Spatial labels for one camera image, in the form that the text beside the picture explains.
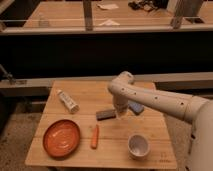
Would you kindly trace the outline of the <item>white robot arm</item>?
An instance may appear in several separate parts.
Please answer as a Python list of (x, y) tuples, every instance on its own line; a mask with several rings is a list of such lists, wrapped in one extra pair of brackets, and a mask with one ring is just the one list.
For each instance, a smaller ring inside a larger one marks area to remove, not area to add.
[(213, 171), (213, 100), (199, 96), (147, 89), (134, 85), (134, 76), (120, 73), (108, 84), (113, 105), (119, 114), (128, 101), (135, 101), (192, 125), (187, 171)]

